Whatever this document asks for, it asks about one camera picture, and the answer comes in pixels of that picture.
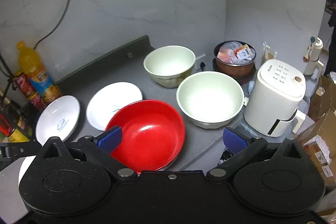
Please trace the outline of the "white air fryer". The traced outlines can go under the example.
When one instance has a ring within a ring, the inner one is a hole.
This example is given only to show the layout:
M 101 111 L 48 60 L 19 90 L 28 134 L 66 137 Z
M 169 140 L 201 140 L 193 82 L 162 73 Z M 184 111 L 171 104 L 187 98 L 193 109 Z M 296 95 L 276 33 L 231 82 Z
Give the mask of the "white air fryer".
M 304 75 L 295 67 L 277 60 L 267 60 L 257 78 L 244 109 L 247 124 L 268 137 L 280 137 L 293 120 L 296 134 L 306 119 L 298 107 L 306 92 Z

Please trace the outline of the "cardboard boxes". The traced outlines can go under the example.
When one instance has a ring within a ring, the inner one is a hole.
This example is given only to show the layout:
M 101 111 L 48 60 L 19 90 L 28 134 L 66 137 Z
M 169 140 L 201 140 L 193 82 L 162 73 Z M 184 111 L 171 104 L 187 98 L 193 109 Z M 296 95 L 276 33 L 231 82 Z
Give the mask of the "cardboard boxes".
M 327 188 L 335 189 L 335 83 L 321 76 L 313 94 L 308 117 L 313 125 L 297 140 L 318 169 Z

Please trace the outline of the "red bowl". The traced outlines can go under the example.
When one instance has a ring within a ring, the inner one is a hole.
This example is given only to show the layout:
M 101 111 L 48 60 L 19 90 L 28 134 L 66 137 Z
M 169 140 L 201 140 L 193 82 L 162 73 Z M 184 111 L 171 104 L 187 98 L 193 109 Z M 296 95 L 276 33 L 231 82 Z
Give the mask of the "red bowl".
M 185 141 L 184 121 L 166 102 L 142 100 L 122 108 L 107 129 L 119 126 L 122 141 L 110 155 L 141 173 L 168 166 L 180 153 Z

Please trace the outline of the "brown pot with packets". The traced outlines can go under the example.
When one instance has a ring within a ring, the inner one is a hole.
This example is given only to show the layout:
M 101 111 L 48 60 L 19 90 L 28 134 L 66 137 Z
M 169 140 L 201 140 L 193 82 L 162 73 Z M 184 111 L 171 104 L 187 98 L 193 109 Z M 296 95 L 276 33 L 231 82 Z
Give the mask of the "brown pot with packets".
M 214 48 L 214 64 L 219 72 L 236 79 L 247 78 L 255 71 L 256 51 L 250 44 L 230 40 Z

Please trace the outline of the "white bakery plate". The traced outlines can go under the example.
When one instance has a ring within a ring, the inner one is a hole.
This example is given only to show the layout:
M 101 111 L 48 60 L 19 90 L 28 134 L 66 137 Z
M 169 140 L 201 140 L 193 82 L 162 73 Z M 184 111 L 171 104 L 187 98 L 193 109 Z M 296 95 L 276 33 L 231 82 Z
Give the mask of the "white bakery plate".
M 86 118 L 97 130 L 104 131 L 113 116 L 123 107 L 143 99 L 141 90 L 132 83 L 117 82 L 100 89 L 89 101 Z

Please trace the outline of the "red soda can lower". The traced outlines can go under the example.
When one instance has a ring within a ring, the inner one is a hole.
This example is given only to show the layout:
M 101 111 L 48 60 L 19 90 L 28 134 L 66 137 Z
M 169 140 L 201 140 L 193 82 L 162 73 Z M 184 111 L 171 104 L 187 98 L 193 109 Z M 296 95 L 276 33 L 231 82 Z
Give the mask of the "red soda can lower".
M 21 70 L 18 70 L 15 73 L 14 81 L 25 98 L 28 99 L 36 109 L 43 111 L 46 108 L 47 105 L 45 104 L 43 98 L 35 90 L 30 83 L 29 78 Z

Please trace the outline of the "wall power socket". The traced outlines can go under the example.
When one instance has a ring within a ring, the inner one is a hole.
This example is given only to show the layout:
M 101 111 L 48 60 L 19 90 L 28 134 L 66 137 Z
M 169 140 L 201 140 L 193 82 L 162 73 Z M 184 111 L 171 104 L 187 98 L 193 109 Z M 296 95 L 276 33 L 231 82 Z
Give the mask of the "wall power socket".
M 206 67 L 206 59 L 207 59 L 206 54 L 202 54 L 196 58 L 195 61 L 196 71 L 204 71 Z

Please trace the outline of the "black spice rack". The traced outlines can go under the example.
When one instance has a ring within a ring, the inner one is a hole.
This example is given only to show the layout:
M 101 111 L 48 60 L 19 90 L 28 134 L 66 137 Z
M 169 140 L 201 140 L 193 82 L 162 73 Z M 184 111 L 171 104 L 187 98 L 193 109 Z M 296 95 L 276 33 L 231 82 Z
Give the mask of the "black spice rack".
M 14 75 L 1 55 L 1 72 L 7 77 L 5 91 L 1 90 L 1 143 L 27 142 L 33 140 L 33 129 L 25 113 L 17 102 L 7 94 L 10 88 L 16 90 Z

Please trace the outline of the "small cream bowl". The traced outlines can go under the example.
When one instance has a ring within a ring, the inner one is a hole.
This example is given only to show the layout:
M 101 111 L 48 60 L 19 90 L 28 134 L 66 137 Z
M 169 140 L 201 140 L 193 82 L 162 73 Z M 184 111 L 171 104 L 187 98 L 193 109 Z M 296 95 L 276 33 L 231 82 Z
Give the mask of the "small cream bowl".
M 151 51 L 143 60 L 143 67 L 151 79 L 165 87 L 177 88 L 194 68 L 195 53 L 183 46 L 165 46 Z

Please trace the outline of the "large cream bowl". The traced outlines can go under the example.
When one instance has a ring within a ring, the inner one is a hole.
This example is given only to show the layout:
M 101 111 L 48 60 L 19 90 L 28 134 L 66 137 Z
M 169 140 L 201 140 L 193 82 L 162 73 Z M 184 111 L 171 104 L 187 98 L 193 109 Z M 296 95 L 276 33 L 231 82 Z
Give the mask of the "large cream bowl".
M 217 129 L 229 124 L 240 113 L 245 95 L 232 77 L 205 71 L 184 79 L 177 88 L 176 100 L 194 125 Z

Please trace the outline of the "orange juice bottle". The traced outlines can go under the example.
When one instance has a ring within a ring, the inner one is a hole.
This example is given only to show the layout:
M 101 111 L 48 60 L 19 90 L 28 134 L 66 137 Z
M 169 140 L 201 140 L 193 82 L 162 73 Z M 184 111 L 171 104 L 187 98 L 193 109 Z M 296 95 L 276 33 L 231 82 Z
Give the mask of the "orange juice bottle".
M 17 44 L 17 49 L 20 69 L 28 77 L 44 102 L 49 104 L 61 97 L 60 88 L 48 73 L 37 51 L 27 47 L 24 41 Z

